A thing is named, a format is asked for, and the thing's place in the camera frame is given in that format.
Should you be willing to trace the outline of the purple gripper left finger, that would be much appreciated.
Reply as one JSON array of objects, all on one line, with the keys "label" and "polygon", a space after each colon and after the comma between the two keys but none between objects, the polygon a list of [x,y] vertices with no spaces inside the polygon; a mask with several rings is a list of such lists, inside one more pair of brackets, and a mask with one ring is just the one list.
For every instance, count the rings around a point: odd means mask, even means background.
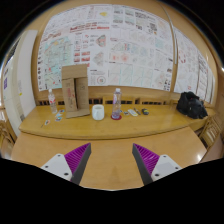
[{"label": "purple gripper left finger", "polygon": [[91,144],[87,143],[65,155],[56,154],[42,166],[42,169],[79,185],[90,155]]}]

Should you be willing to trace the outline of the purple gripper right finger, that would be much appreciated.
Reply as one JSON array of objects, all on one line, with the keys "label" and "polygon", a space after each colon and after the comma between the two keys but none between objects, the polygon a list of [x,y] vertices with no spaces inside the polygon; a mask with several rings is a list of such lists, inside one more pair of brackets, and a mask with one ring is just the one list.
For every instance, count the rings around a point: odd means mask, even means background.
[{"label": "purple gripper right finger", "polygon": [[132,154],[144,185],[181,170],[181,167],[168,155],[159,156],[138,144],[133,144]]}]

